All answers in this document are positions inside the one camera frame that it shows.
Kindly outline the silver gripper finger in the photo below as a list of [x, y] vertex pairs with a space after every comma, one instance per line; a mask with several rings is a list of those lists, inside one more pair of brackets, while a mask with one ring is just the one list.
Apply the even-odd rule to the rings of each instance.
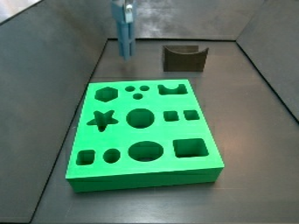
[[124, 15], [126, 22], [130, 24], [134, 22], [134, 0], [124, 1]]

